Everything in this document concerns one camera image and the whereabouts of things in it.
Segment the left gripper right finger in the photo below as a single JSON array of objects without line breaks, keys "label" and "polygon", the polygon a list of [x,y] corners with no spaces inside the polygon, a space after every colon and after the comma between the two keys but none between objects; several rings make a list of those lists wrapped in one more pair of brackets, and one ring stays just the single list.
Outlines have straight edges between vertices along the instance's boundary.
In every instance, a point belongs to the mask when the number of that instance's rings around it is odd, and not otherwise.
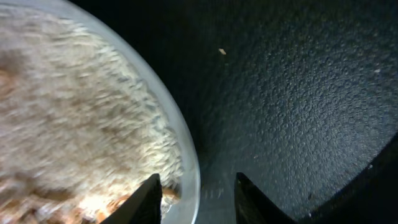
[{"label": "left gripper right finger", "polygon": [[242,172],[234,181],[234,207],[237,224],[297,224]]}]

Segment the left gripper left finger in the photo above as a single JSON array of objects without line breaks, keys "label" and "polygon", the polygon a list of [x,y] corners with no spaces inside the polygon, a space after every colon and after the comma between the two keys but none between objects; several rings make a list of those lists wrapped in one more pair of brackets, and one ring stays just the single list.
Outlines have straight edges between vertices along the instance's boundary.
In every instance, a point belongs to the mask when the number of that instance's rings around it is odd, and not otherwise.
[{"label": "left gripper left finger", "polygon": [[162,186],[152,174],[115,212],[101,224],[160,224]]}]

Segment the grey plate with food scraps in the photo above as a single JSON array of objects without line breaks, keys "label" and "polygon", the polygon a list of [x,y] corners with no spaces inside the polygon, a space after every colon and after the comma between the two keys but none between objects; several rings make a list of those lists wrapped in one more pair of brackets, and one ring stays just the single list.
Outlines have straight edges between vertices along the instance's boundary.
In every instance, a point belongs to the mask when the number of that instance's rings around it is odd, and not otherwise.
[{"label": "grey plate with food scraps", "polygon": [[101,223],[152,174],[193,223],[195,147],[148,64],[68,1],[1,2],[1,222]]}]

